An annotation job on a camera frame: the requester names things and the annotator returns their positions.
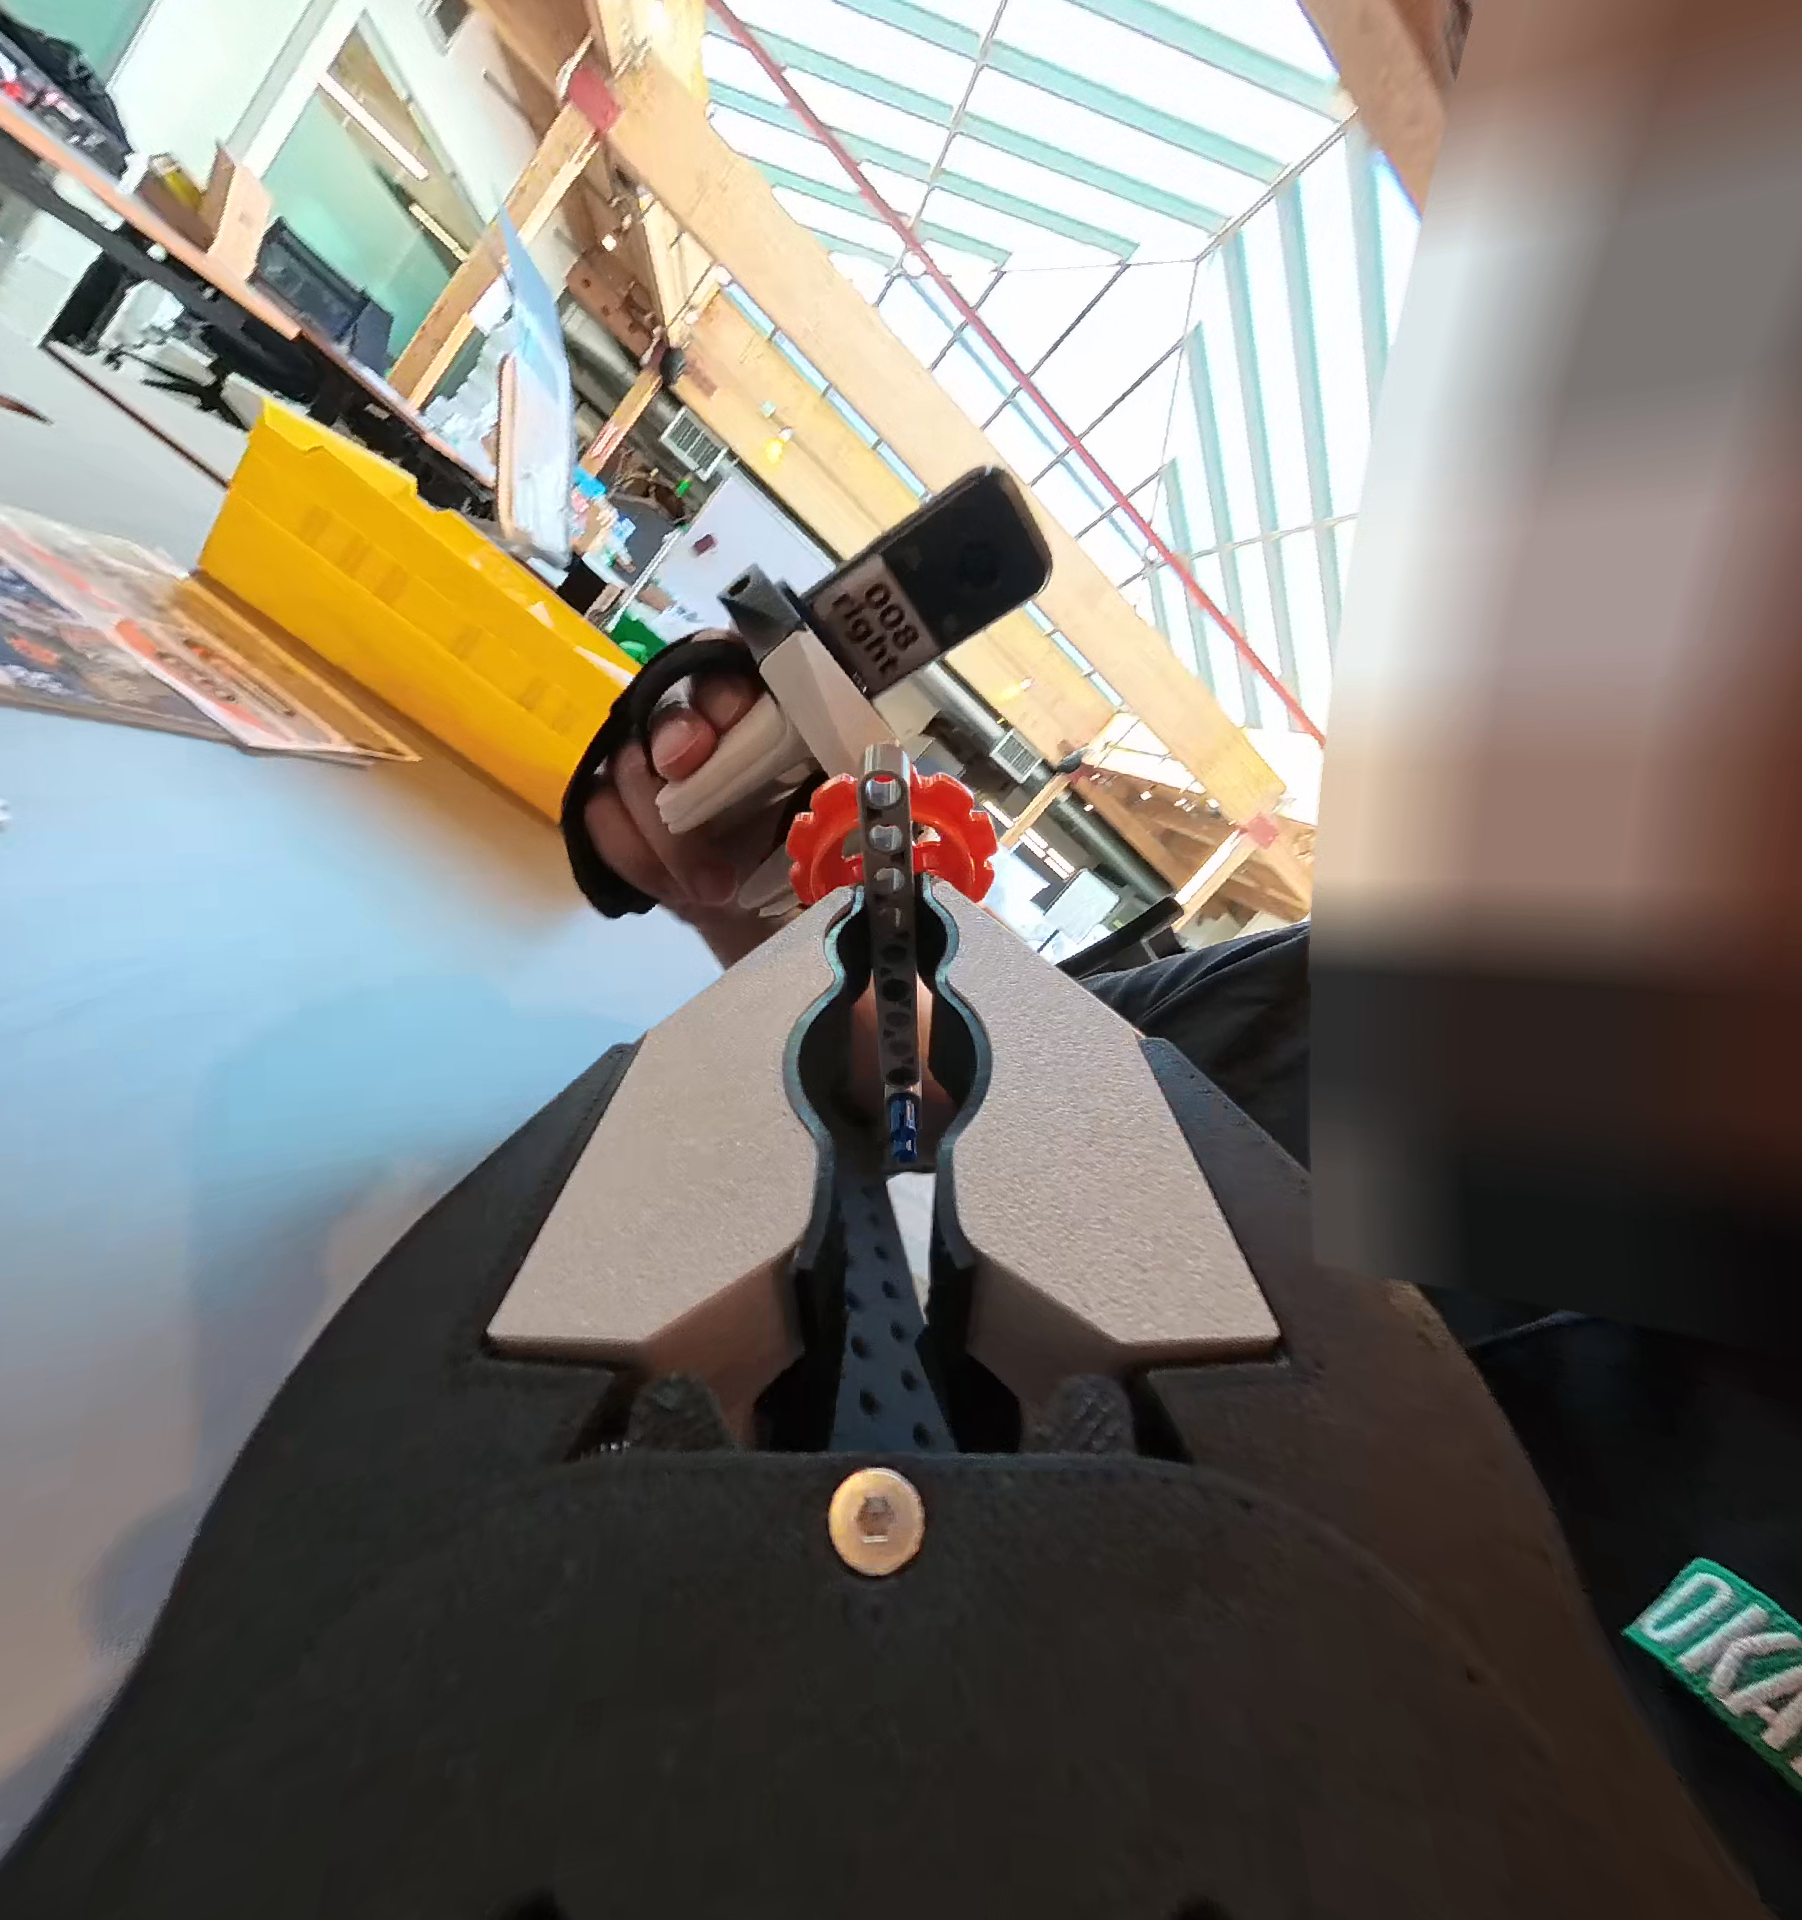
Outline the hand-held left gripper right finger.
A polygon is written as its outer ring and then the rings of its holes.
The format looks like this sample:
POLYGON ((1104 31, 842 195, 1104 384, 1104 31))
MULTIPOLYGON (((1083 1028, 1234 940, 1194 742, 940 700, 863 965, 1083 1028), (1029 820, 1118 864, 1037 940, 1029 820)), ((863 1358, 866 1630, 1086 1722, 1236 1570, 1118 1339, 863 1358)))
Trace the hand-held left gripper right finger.
POLYGON ((1070 1381, 1281 1365, 1281 1326, 1137 1028, 952 882, 922 882, 946 1095, 922 1255, 954 1448, 1022 1448, 1070 1381))

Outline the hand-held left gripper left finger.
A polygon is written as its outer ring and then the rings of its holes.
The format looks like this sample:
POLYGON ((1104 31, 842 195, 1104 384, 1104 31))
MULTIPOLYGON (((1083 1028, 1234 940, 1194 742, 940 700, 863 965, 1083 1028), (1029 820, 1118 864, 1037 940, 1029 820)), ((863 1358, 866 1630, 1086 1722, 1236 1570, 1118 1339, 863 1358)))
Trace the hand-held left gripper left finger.
POLYGON ((488 1345, 709 1386, 745 1445, 802 1356, 793 1255, 815 1211, 819 1146, 790 1093, 800 1021, 835 995, 846 887, 654 1024, 541 1216, 488 1345))

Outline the orange gear wheel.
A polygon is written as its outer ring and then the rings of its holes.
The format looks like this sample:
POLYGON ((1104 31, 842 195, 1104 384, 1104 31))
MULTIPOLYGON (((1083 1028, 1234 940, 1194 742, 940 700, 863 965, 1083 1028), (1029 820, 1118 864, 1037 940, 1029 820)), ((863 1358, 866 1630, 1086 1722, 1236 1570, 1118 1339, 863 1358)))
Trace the orange gear wheel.
MULTIPOLYGON (((970 903, 982 903, 994 879, 998 834, 977 797, 946 774, 909 777, 911 873, 946 879, 970 903)), ((821 781, 786 830, 790 887, 800 904, 863 879, 863 853, 847 841, 862 832, 862 777, 821 781)))

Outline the grey beam assembly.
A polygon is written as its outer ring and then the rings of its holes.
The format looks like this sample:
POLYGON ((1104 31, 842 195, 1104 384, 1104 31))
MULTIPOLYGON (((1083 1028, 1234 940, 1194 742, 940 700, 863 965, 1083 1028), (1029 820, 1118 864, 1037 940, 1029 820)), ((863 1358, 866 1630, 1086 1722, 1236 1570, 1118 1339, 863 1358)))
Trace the grey beam assembly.
POLYGON ((857 777, 857 839, 863 861, 863 922, 870 963, 870 1040, 876 1060, 881 1171, 922 1165, 924 1013, 918 972, 918 873, 911 820, 911 759, 899 742, 863 752, 857 777))

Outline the person's right hand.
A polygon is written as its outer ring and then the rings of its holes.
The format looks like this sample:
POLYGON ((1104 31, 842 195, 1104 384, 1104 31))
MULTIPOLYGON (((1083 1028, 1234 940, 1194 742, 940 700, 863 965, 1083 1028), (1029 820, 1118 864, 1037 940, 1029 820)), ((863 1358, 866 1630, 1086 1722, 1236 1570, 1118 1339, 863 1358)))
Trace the person's right hand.
POLYGON ((695 928, 719 965, 734 965, 776 932, 776 922, 738 903, 745 879, 780 852, 776 820, 752 813, 675 834, 658 797, 695 777, 761 693, 753 682, 730 675, 676 685, 650 715, 646 742, 625 742, 603 765, 582 813, 601 864, 695 928))

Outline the red ceiling pipe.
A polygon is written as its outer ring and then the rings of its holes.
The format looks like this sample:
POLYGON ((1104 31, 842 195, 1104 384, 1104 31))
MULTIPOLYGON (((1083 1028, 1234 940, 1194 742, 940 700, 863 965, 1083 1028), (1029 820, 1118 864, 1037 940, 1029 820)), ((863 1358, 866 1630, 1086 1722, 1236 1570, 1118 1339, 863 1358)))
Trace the red ceiling pipe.
POLYGON ((1302 2, 709 2, 701 60, 1152 637, 1320 739, 1417 212, 1302 2))

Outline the white whiteboard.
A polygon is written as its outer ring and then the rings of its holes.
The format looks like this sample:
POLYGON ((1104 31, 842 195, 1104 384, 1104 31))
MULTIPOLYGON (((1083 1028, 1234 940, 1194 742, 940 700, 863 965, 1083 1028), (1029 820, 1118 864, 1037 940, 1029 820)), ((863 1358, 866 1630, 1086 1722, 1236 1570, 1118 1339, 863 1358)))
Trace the white whiteboard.
POLYGON ((838 558, 797 527, 743 470, 727 472, 682 529, 654 582, 696 628, 724 622, 724 591, 748 569, 805 593, 838 558))

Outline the black office chair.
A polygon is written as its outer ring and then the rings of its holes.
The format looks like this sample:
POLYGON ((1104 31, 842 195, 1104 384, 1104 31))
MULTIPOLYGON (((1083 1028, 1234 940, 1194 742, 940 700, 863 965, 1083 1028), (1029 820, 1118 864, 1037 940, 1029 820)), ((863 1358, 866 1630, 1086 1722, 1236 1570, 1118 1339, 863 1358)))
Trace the black office chair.
POLYGON ((1083 983, 1083 979, 1092 979, 1101 972, 1122 972, 1137 963, 1146 963, 1146 959, 1152 959, 1149 940, 1156 933, 1172 933, 1180 918, 1182 918, 1182 903, 1176 897, 1152 898, 1152 904, 1137 912, 1137 918, 1129 918, 1127 924, 1111 928, 1094 945, 1080 948, 1077 955, 1058 959, 1058 971, 1064 977, 1083 983))

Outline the brown sticker sheet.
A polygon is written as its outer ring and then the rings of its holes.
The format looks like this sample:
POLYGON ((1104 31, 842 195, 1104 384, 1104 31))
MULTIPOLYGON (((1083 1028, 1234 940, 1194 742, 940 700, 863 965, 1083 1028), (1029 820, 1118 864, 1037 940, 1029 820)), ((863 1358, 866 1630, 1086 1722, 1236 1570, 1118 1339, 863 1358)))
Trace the brown sticker sheet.
POLYGON ((381 715, 351 697, 343 678, 331 675, 324 657, 241 598, 230 598, 203 574, 190 574, 172 583, 171 608, 210 634, 226 656, 236 657, 246 682, 261 685, 268 700, 289 705, 294 720, 322 721, 336 736, 341 756, 388 765, 419 760, 381 715))

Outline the yellow plastic bin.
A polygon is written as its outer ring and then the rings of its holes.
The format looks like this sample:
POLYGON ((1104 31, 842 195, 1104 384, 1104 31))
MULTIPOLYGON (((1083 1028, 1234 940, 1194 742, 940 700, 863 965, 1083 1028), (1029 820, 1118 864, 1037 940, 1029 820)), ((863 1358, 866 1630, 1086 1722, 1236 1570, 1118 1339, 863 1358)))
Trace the yellow plastic bin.
POLYGON ((272 398, 198 571, 548 821, 637 675, 403 470, 272 398))

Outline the white orange sticker sheet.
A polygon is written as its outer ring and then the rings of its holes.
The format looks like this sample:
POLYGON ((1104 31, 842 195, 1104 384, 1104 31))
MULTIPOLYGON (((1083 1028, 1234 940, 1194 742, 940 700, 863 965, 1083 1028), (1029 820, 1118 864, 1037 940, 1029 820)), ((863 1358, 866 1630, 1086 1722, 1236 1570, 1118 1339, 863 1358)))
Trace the white orange sticker sheet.
POLYGON ((115 689, 94 711, 2 689, 0 705, 230 742, 251 756, 371 765, 341 756, 322 721, 268 700, 236 657, 171 608, 190 571, 161 548, 0 505, 0 558, 104 637, 99 671, 115 689))

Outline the blue instruction booklet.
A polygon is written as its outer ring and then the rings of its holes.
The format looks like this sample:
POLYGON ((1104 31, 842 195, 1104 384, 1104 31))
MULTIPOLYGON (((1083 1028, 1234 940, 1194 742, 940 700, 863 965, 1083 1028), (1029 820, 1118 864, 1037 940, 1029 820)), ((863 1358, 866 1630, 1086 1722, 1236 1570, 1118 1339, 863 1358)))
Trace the blue instruction booklet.
POLYGON ((0 689, 32 700, 104 705, 115 697, 99 671, 99 634, 0 558, 0 689))

